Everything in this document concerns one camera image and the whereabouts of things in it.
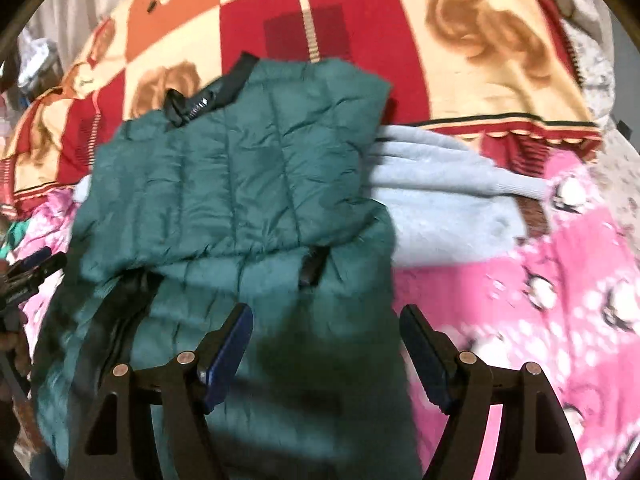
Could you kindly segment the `person left hand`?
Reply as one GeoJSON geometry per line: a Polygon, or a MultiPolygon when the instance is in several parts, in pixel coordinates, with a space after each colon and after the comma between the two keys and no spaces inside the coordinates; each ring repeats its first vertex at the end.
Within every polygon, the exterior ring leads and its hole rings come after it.
{"type": "MultiPolygon", "coordinates": [[[[6,274],[6,270],[9,269],[9,263],[6,260],[1,259],[1,277],[6,274]]],[[[24,325],[27,318],[24,313],[20,314],[20,323],[24,325]]],[[[28,377],[32,370],[32,361],[29,356],[28,341],[21,326],[18,332],[7,332],[1,330],[0,336],[1,354],[7,354],[9,362],[14,366],[16,374],[21,378],[28,377]]],[[[1,377],[1,402],[9,403],[12,399],[11,386],[1,377]]]]}

